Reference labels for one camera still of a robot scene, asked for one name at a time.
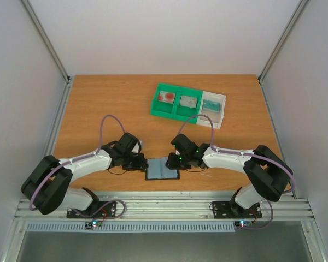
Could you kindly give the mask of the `black leather card holder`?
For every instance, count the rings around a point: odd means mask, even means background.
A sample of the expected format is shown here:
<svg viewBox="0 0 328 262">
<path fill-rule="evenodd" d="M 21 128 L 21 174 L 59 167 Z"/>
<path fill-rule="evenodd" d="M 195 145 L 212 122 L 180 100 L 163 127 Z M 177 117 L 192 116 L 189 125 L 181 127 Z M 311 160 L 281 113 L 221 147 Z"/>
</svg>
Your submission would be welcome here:
<svg viewBox="0 0 328 262">
<path fill-rule="evenodd" d="M 179 170 L 171 170 L 166 167 L 168 158 L 152 158 L 147 160 L 148 167 L 145 171 L 145 180 L 178 180 L 180 179 Z"/>
</svg>

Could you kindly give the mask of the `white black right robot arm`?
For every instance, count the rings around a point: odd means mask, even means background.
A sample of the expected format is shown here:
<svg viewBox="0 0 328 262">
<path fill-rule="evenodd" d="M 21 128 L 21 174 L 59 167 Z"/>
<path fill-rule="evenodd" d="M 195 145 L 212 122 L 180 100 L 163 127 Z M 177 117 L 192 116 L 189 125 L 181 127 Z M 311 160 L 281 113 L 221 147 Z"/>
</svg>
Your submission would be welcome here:
<svg viewBox="0 0 328 262">
<path fill-rule="evenodd" d="M 178 134 L 171 144 L 175 152 L 166 162 L 171 170 L 221 168 L 248 177 L 250 183 L 239 188 L 225 205 L 225 212 L 232 218 L 245 218 L 250 208 L 263 200 L 277 202 L 294 178 L 291 169 L 266 146 L 244 151 L 213 144 L 197 146 L 184 134 Z"/>
</svg>

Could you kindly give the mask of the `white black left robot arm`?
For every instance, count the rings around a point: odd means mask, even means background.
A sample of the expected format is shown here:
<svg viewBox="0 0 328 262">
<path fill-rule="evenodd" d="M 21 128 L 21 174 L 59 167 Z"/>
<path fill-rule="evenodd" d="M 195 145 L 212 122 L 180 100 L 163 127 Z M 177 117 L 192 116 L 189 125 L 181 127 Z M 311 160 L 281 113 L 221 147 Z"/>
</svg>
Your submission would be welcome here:
<svg viewBox="0 0 328 262">
<path fill-rule="evenodd" d="M 81 217 L 95 217 L 104 204 L 88 188 L 71 188 L 77 179 L 120 166 L 123 171 L 146 171 L 143 142 L 125 132 L 119 140 L 74 158 L 45 156 L 21 186 L 29 200 L 28 208 L 48 215 L 58 208 L 68 208 Z"/>
</svg>

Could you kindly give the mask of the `grey card in bin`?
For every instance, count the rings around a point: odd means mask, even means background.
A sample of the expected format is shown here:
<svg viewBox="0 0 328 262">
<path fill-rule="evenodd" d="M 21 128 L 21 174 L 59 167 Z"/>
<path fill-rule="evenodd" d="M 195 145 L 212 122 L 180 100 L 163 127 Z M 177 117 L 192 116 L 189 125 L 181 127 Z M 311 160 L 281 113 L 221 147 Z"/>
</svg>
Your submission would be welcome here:
<svg viewBox="0 0 328 262">
<path fill-rule="evenodd" d="M 180 106 L 188 108 L 196 108 L 198 99 L 191 96 L 181 96 L 180 97 Z"/>
</svg>

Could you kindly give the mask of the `teal card in bin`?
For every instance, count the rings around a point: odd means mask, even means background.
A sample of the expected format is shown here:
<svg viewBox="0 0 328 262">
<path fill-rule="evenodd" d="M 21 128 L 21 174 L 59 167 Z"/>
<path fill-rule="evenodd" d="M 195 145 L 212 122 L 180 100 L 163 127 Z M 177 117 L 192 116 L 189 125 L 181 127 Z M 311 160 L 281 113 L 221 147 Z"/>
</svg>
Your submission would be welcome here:
<svg viewBox="0 0 328 262">
<path fill-rule="evenodd" d="M 202 109 L 218 114 L 221 109 L 221 104 L 216 101 L 204 99 Z"/>
</svg>

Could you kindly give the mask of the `red dotted card in bin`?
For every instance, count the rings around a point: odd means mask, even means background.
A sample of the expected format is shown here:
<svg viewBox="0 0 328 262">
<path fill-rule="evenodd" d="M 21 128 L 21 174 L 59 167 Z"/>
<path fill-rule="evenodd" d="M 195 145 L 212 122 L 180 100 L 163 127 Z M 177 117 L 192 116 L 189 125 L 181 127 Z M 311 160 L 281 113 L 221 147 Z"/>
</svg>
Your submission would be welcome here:
<svg viewBox="0 0 328 262">
<path fill-rule="evenodd" d="M 158 101 L 173 104 L 175 100 L 175 93 L 167 92 L 167 91 L 160 91 L 157 96 Z"/>
</svg>

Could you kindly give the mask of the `green left bin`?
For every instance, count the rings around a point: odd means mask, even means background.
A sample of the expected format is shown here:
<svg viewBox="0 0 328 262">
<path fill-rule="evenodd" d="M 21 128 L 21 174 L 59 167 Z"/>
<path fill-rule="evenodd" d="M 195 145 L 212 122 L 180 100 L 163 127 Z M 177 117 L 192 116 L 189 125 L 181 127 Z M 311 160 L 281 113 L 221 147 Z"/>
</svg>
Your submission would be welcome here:
<svg viewBox="0 0 328 262">
<path fill-rule="evenodd" d="M 175 102 L 177 102 L 177 93 L 180 87 L 176 85 L 159 83 L 150 106 L 150 114 L 153 116 L 164 117 L 174 119 L 174 109 L 176 108 Z M 160 91 L 167 91 L 175 93 L 175 100 L 173 104 L 160 102 L 157 99 L 157 96 Z"/>
</svg>

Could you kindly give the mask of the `green middle bin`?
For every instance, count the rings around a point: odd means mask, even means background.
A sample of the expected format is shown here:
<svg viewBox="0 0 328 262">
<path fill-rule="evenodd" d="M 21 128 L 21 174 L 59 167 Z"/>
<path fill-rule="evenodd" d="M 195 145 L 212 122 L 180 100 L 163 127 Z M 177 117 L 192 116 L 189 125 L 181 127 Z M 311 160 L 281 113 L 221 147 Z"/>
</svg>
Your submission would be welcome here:
<svg viewBox="0 0 328 262">
<path fill-rule="evenodd" d="M 203 91 L 193 88 L 181 87 L 177 93 L 176 108 L 174 109 L 174 119 L 186 121 L 189 117 L 200 112 Z"/>
</svg>

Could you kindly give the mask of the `white right bin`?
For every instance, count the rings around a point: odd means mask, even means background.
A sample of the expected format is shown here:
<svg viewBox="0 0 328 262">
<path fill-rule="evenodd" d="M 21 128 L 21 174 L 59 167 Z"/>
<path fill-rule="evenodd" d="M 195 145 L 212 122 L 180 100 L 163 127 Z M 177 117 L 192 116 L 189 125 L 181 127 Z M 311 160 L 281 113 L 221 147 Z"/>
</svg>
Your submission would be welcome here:
<svg viewBox="0 0 328 262">
<path fill-rule="evenodd" d="M 214 129 L 220 129 L 224 119 L 226 96 L 203 91 L 199 114 L 208 116 Z"/>
</svg>

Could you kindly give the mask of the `controller board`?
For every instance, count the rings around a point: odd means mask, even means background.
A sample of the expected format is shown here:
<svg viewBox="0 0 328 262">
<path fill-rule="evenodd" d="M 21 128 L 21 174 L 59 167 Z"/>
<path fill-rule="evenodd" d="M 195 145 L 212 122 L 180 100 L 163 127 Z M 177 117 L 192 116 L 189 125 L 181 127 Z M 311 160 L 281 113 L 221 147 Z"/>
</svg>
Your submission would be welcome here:
<svg viewBox="0 0 328 262">
<path fill-rule="evenodd" d="M 246 221 L 246 220 L 235 221 L 236 228 L 247 228 L 247 227 L 251 227 L 254 224 L 255 224 L 254 221 Z"/>
<path fill-rule="evenodd" d="M 101 227 L 102 224 L 103 224 L 102 221 L 86 222 L 86 223 L 85 223 L 85 229 L 86 229 L 86 230 L 96 229 L 96 228 Z"/>
</svg>

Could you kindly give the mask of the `right controller board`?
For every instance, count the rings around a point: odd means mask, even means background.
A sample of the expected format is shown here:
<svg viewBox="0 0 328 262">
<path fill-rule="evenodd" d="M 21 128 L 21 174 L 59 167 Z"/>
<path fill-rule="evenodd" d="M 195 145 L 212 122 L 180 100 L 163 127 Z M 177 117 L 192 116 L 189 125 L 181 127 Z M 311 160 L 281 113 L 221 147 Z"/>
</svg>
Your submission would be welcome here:
<svg viewBox="0 0 328 262">
<path fill-rule="evenodd" d="M 236 228 L 247 228 L 247 227 L 251 227 L 254 224 L 255 224 L 254 221 L 246 221 L 246 220 L 235 221 Z"/>
</svg>

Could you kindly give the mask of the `aluminium frame rail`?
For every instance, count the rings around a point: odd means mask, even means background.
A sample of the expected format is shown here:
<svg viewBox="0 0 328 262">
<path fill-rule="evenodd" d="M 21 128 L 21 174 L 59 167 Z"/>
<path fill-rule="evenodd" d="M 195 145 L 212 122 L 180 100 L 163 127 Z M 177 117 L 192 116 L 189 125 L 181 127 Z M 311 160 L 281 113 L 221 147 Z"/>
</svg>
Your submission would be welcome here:
<svg viewBox="0 0 328 262">
<path fill-rule="evenodd" d="M 97 192 L 101 200 L 120 199 L 126 203 L 124 221 L 212 221 L 210 203 L 230 200 L 232 191 L 172 192 Z M 307 199 L 296 199 L 291 193 L 269 205 L 260 203 L 260 221 L 313 221 Z"/>
</svg>

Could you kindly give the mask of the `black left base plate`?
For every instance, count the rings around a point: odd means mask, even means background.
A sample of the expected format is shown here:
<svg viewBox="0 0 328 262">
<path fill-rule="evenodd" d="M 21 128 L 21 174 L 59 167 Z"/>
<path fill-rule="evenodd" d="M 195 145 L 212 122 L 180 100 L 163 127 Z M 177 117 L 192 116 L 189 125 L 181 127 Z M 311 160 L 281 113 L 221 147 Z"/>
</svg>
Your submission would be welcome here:
<svg viewBox="0 0 328 262">
<path fill-rule="evenodd" d="M 70 209 L 67 211 L 66 217 L 69 219 L 82 219 L 82 218 L 100 218 L 106 216 L 107 218 L 115 217 L 116 202 L 111 201 L 94 201 L 86 210 Z"/>
</svg>

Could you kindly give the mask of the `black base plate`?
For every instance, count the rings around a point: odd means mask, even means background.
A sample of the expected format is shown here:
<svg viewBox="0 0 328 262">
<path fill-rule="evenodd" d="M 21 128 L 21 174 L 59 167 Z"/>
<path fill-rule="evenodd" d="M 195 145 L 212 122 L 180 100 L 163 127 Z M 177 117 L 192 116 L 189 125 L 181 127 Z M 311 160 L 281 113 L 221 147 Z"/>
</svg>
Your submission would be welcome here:
<svg viewBox="0 0 328 262">
<path fill-rule="evenodd" d="M 215 219 L 252 219 L 262 218 L 261 207 L 259 203 L 252 205 L 248 209 L 243 209 L 235 204 L 231 205 L 229 201 L 213 201 L 209 205 Z"/>
<path fill-rule="evenodd" d="M 116 202 L 111 201 L 94 201 L 86 210 L 70 209 L 67 211 L 66 217 L 69 219 L 82 219 L 82 218 L 100 218 L 106 216 L 107 218 L 115 217 Z"/>
</svg>

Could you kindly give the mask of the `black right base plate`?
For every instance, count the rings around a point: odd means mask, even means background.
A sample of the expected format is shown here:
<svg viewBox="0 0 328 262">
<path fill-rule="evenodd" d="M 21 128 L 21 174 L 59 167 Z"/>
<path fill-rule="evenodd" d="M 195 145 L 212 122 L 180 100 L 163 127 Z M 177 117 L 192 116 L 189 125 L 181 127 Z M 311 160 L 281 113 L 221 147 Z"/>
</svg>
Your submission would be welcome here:
<svg viewBox="0 0 328 262">
<path fill-rule="evenodd" d="M 252 205 L 248 209 L 243 209 L 235 204 L 231 205 L 229 201 L 213 201 L 209 205 L 215 219 L 252 219 L 262 218 L 261 207 L 259 203 Z"/>
</svg>

